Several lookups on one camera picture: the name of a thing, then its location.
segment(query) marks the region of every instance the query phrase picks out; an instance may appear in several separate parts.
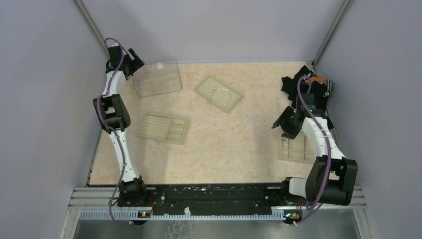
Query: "transparent plastic tray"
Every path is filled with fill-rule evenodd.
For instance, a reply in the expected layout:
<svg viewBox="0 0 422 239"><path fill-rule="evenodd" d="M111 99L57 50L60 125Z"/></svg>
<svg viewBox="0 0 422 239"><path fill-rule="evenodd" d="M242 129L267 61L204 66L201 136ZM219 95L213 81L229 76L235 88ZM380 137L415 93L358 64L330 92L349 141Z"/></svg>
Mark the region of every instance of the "transparent plastic tray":
<svg viewBox="0 0 422 239"><path fill-rule="evenodd" d="M182 90L177 61L170 60L142 66L133 74L133 87L139 97Z"/></svg>
<svg viewBox="0 0 422 239"><path fill-rule="evenodd" d="M293 140L282 138L281 159L308 164L314 163L315 156L304 133L300 132Z"/></svg>
<svg viewBox="0 0 422 239"><path fill-rule="evenodd" d="M187 128L187 119L146 113L142 118L136 136L157 142L182 145Z"/></svg>

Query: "black mounting plate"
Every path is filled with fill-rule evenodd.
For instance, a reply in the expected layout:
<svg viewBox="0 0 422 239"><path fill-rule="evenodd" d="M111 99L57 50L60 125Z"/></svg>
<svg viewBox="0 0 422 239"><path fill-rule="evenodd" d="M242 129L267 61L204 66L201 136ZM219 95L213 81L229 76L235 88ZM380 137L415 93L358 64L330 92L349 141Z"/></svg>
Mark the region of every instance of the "black mounting plate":
<svg viewBox="0 0 422 239"><path fill-rule="evenodd" d="M270 215L272 206L290 206L286 200L287 184L150 184L147 197L154 203L155 215ZM120 207L151 206L140 198L118 199Z"/></svg>

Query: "white wall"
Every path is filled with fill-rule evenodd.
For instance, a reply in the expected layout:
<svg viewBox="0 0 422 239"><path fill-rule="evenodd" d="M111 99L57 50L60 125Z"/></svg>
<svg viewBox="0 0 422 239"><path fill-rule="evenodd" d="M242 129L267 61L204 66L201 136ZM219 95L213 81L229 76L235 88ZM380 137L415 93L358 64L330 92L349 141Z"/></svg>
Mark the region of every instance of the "white wall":
<svg viewBox="0 0 422 239"><path fill-rule="evenodd" d="M85 0L145 62L313 60L343 0Z"/></svg>
<svg viewBox="0 0 422 239"><path fill-rule="evenodd" d="M421 238L422 1L357 0L319 66L382 238Z"/></svg>
<svg viewBox="0 0 422 239"><path fill-rule="evenodd" d="M57 238L96 143L106 58L71 0L4 1L0 32L0 238Z"/></svg>

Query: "marble countertop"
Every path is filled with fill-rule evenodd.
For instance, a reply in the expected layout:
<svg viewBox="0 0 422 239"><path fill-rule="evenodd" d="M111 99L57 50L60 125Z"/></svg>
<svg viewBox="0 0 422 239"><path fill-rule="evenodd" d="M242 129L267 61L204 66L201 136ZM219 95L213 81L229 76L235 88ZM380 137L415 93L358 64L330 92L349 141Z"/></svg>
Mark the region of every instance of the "marble countertop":
<svg viewBox="0 0 422 239"><path fill-rule="evenodd" d="M290 104L281 77L304 62L179 64L183 90L139 98L131 80L121 93L132 124L128 134L134 165L148 184L280 182L307 177L311 165L281 160L281 130L271 129ZM226 114L193 89L208 75L243 93ZM136 136L142 116L159 113L189 119L183 145L157 144ZM120 175L112 142L102 133L90 184L115 184Z"/></svg>

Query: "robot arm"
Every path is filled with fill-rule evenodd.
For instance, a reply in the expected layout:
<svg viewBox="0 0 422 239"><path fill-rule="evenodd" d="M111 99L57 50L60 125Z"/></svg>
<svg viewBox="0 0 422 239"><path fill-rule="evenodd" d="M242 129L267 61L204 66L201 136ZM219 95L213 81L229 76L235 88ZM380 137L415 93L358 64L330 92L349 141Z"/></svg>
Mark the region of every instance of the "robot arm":
<svg viewBox="0 0 422 239"><path fill-rule="evenodd" d="M325 188L319 199L321 203L330 203L337 205L349 205L357 175L357 164L355 160L347 159L336 145L327 125L323 111L315 108L313 103L313 94L302 94L307 107L315 116L315 120L324 130L325 135L317 123L305 110L299 99L296 100L296 109L287 107L273 128L280 126L283 130L282 137L294 139L299 132L306 135L311 144L312 151L316 160L306 179L287 178L288 194L293 198L295 196L303 197L308 201L317 199L317 195L326 181ZM328 151L331 151L330 172L334 171L338 180L325 178L325 170L328 163Z"/></svg>
<svg viewBox="0 0 422 239"><path fill-rule="evenodd" d="M142 176L133 165L133 155L130 150L127 128L130 126L130 115L124 105L120 92L126 81L135 71L144 65L133 49L125 51L122 60L122 50L117 43L108 48L110 60L107 62L107 82L103 93L93 99L101 128L108 133L116 151L120 171L124 171L121 178L120 197L138 197L142 202L146 196L146 186Z"/></svg>

